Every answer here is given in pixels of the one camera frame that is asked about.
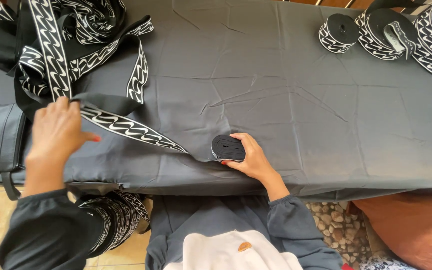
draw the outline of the label tag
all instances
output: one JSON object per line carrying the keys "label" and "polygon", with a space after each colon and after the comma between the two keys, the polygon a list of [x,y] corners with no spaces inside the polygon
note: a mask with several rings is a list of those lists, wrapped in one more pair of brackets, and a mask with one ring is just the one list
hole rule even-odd
{"label": "label tag", "polygon": [[401,45],[398,36],[393,32],[393,28],[390,25],[384,27],[383,34],[396,52],[402,52],[405,50],[405,47]]}

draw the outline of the table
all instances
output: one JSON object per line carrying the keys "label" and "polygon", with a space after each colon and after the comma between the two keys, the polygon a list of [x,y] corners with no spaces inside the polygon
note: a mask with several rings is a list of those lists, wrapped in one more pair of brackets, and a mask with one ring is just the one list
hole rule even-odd
{"label": "table", "polygon": [[[336,55],[317,31],[334,13],[361,10],[266,0],[125,1],[150,78],[130,115],[197,159],[106,132],[66,165],[77,189],[160,195],[243,195],[263,187],[210,155],[218,134],[248,132],[294,194],[337,201],[432,188],[432,75],[413,59],[384,61],[360,44]],[[78,92],[124,95],[135,63],[128,46],[75,83]],[[0,71],[0,104],[15,101]],[[30,135],[24,148],[30,147]],[[24,182],[24,170],[13,174]]]}

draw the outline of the elastic cuff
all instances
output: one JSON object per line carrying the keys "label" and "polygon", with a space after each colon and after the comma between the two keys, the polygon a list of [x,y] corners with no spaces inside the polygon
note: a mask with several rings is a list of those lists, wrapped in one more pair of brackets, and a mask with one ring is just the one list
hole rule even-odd
{"label": "elastic cuff", "polygon": [[48,191],[45,193],[39,193],[39,194],[23,197],[18,200],[18,205],[29,203],[29,202],[53,199],[58,197],[68,198],[68,190],[66,188],[63,188],[63,189],[58,189],[58,190]]}
{"label": "elastic cuff", "polygon": [[272,206],[278,205],[280,203],[289,202],[291,200],[294,200],[294,196],[291,195],[291,194],[289,194],[289,195],[287,195],[285,197],[282,197],[281,199],[277,199],[277,200],[274,200],[272,202],[268,202],[268,204],[269,204],[269,207],[272,207]]}

